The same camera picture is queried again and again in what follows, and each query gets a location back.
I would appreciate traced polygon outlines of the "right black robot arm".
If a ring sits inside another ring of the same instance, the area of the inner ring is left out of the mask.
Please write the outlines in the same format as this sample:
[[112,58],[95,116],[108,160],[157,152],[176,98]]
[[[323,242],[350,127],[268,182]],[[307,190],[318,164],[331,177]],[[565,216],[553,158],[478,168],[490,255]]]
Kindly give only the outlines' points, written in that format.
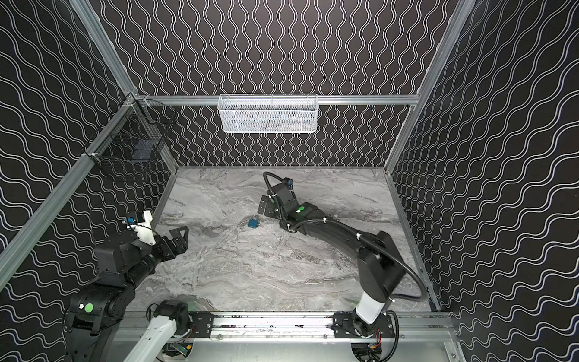
[[404,262],[388,233],[355,229],[311,203],[300,203],[292,179],[268,171],[262,176],[267,193],[260,201],[259,214],[278,220],[285,232],[324,241],[356,262],[363,295],[351,313],[349,333],[373,334],[384,309],[395,300],[422,302],[428,298],[425,283]]

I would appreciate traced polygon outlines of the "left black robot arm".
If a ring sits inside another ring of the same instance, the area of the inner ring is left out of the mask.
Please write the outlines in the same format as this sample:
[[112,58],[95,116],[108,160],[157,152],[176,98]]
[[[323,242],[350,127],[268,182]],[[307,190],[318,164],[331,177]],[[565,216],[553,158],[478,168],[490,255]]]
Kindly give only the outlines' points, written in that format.
[[138,286],[188,250],[187,226],[170,230],[170,237],[155,233],[153,245],[138,237],[146,230],[134,226],[96,246],[96,280],[72,295],[63,315],[66,361],[104,361]]

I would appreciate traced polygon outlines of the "blue padlock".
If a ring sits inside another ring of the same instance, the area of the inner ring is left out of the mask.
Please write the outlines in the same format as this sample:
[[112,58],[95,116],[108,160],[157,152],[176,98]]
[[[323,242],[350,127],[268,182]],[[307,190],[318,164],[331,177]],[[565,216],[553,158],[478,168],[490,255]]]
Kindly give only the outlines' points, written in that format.
[[257,229],[259,227],[259,216],[254,215],[254,216],[250,217],[250,219],[248,220],[247,226],[251,229]]

